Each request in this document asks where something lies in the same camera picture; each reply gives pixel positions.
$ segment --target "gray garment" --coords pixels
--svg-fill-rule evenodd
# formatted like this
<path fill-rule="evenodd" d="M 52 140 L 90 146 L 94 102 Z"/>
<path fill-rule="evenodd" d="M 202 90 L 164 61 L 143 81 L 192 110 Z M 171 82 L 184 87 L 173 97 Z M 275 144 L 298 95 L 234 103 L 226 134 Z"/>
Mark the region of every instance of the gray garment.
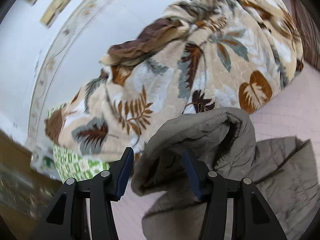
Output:
<path fill-rule="evenodd" d="M 206 204 L 193 195 L 181 166 L 187 146 L 223 177 L 251 178 L 288 240 L 298 239 L 313 220 L 320 193 L 311 142 L 296 137 L 256 142 L 245 111 L 220 108 L 169 120 L 146 145 L 132 190 L 138 195 L 166 191 L 142 219 L 148 240 L 198 239 Z M 227 222 L 226 235 L 231 227 Z"/>

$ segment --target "green patterned fabric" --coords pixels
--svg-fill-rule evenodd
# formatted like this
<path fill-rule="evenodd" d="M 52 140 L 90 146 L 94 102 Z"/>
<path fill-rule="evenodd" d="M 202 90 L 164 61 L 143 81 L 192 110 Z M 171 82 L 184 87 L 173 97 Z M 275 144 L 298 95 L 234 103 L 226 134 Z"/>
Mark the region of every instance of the green patterned fabric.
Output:
<path fill-rule="evenodd" d="M 51 109 L 48 117 L 58 108 Z M 96 174 L 110 167 L 110 163 L 94 159 L 92 156 L 82 157 L 75 151 L 55 143 L 53 143 L 53 159 L 62 182 L 68 178 L 75 178 L 77 181 L 92 179 Z"/>

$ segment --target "white wall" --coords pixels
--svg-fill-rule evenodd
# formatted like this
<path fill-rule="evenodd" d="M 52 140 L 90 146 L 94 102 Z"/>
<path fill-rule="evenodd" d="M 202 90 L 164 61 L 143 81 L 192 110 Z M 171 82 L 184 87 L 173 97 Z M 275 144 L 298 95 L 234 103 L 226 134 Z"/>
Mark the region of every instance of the white wall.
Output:
<path fill-rule="evenodd" d="M 52 0 L 16 0 L 0 24 L 0 129 L 24 144 L 34 84 L 58 31 L 83 0 L 71 0 L 50 28 L 39 20 Z"/>

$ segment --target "crumpled blanket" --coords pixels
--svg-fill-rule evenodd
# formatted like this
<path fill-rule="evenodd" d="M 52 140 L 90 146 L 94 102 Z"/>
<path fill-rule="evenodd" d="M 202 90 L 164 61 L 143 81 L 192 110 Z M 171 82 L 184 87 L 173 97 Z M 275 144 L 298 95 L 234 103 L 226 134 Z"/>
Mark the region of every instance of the crumpled blanket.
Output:
<path fill-rule="evenodd" d="M 134 41 L 111 46 L 101 75 L 47 119 L 54 143 L 111 162 L 142 152 L 167 120 L 220 107 L 248 113 L 303 68 L 281 0 L 178 0 Z"/>
<path fill-rule="evenodd" d="M 165 191 L 142 219 L 148 240 L 199 237 L 206 203 L 197 201 L 181 164 L 186 147 L 224 178 L 251 178 L 288 240 L 300 239 L 319 209 L 320 187 L 310 140 L 284 137 L 256 142 L 249 115 L 241 109 L 183 114 L 158 130 L 134 169 L 133 192 Z M 226 239 L 231 239 L 231 232 L 232 208 L 227 209 Z"/>

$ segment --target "leaf-patterned blanket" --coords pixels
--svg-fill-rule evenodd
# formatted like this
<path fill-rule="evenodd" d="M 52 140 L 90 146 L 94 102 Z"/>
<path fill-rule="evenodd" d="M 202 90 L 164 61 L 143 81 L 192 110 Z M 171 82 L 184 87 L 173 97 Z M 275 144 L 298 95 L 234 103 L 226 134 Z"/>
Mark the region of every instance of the leaf-patterned blanket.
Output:
<path fill-rule="evenodd" d="M 219 107 L 252 113 L 303 68 L 281 0 L 178 0 L 46 120 L 58 145 L 104 161 L 136 153 L 167 120 Z"/>

